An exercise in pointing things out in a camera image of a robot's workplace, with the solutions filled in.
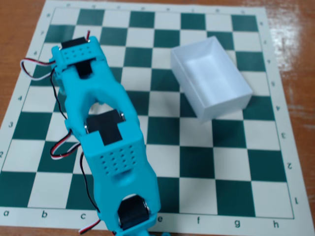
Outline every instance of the turquoise plastic part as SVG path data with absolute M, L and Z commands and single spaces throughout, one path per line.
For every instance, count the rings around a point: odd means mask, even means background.
M 50 61 L 56 61 L 56 81 L 66 95 L 65 125 L 81 142 L 94 177 L 99 218 L 117 236 L 149 236 L 147 229 L 155 224 L 160 209 L 158 182 L 147 160 L 137 113 L 125 89 L 115 80 L 95 37 L 90 37 L 88 43 L 62 50 L 53 47 L 52 54 Z M 73 64 L 84 60 L 91 60 L 92 74 L 80 79 Z M 98 131 L 86 133 L 85 120 L 96 102 L 106 103 L 124 114 L 126 120 L 118 124 L 122 140 L 104 146 Z M 150 216 L 147 221 L 123 231 L 117 211 L 121 201 L 132 194 L 145 200 Z

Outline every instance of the wooden table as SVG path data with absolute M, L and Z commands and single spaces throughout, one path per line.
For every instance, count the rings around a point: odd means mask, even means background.
M 313 0 L 135 0 L 176 4 L 265 6 L 306 191 L 315 219 L 315 4 Z M 0 121 L 2 122 L 45 0 L 0 2 Z M 76 230 L 0 227 L 1 235 L 73 235 Z M 90 236 L 111 235 L 92 231 Z

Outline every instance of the turquoise robot arm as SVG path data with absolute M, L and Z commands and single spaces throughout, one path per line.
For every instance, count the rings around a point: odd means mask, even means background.
M 52 55 L 56 81 L 66 95 L 65 125 L 81 143 L 94 177 L 100 220 L 118 236 L 148 235 L 160 209 L 158 182 L 125 89 L 95 37 L 53 47 Z M 88 117 L 96 102 L 114 110 Z

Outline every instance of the green square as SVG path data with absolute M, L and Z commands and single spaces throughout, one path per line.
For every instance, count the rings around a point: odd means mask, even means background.
M 173 48 L 179 46 L 179 30 L 156 29 L 154 32 L 155 48 Z
M 99 43 L 101 45 L 125 46 L 127 29 L 103 27 Z
M 45 140 L 51 115 L 51 113 L 21 112 L 13 139 Z
M 75 26 L 50 25 L 45 43 L 61 43 L 72 39 Z
M 208 37 L 215 36 L 225 50 L 234 50 L 232 32 L 208 32 Z
M 149 113 L 150 92 L 144 91 L 127 91 L 127 94 L 140 116 L 147 116 Z
M 286 182 L 281 151 L 248 150 L 252 180 Z
M 101 26 L 105 10 L 81 9 L 77 25 Z
M 205 14 L 182 13 L 181 25 L 182 30 L 205 30 Z
M 244 124 L 239 120 L 212 120 L 213 146 L 246 148 Z
M 172 70 L 152 69 L 151 91 L 179 91 L 179 84 Z
M 260 52 L 235 52 L 240 71 L 265 71 L 263 54 Z
M 66 96 L 63 95 L 61 92 L 58 92 L 58 100 L 59 100 L 60 105 L 61 105 L 61 110 L 62 110 L 62 112 L 66 113 L 67 111 L 65 110 L 65 106 L 64 106 L 65 99 L 66 99 Z M 59 105 L 58 105 L 57 101 L 55 103 L 54 112 L 59 112 Z
M 118 83 L 122 81 L 123 69 L 121 67 L 111 67 L 110 70 Z
M 28 207 L 36 173 L 0 173 L 0 206 Z
M 251 182 L 216 180 L 216 190 L 218 215 L 255 217 Z
M 233 31 L 258 31 L 255 16 L 232 15 Z
M 184 93 L 181 93 L 181 117 L 197 117 Z
M 86 175 L 89 193 L 94 201 L 94 180 L 92 175 Z M 81 174 L 73 174 L 66 209 L 95 210 L 88 197 L 84 178 Z
M 179 118 L 149 117 L 147 143 L 179 145 Z
M 252 96 L 247 107 L 243 110 L 244 119 L 275 120 L 269 96 Z
M 124 66 L 151 67 L 152 48 L 126 48 Z
M 33 73 L 33 76 L 35 78 L 39 78 L 39 77 L 42 77 L 48 73 L 51 72 L 51 67 L 50 66 L 40 66 L 40 65 L 37 65 L 35 67 L 35 71 Z M 56 85 L 56 80 L 55 80 L 55 77 L 53 77 L 53 83 L 54 85 Z M 35 81 L 35 80 L 32 80 L 31 81 L 31 86 L 51 86 L 51 83 L 50 83 L 50 75 L 48 75 L 45 79 L 42 79 L 42 80 L 39 80 L 39 81 Z
M 180 177 L 214 178 L 213 149 L 210 147 L 181 147 Z
M 130 14 L 129 27 L 153 28 L 154 12 L 132 11 Z
M 158 177 L 162 213 L 179 213 L 179 178 Z
M 75 157 L 77 150 L 68 157 L 61 160 L 53 160 L 50 156 L 50 149 L 56 142 L 45 142 L 43 153 L 38 165 L 38 172 L 59 172 L 59 173 L 72 173 L 74 168 Z M 71 148 L 75 143 L 64 143 L 59 149 L 57 149 L 56 154 L 65 153 Z

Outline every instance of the open white box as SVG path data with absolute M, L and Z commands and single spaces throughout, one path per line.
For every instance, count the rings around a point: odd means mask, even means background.
M 244 109 L 252 96 L 216 37 L 173 48 L 171 67 L 202 122 Z

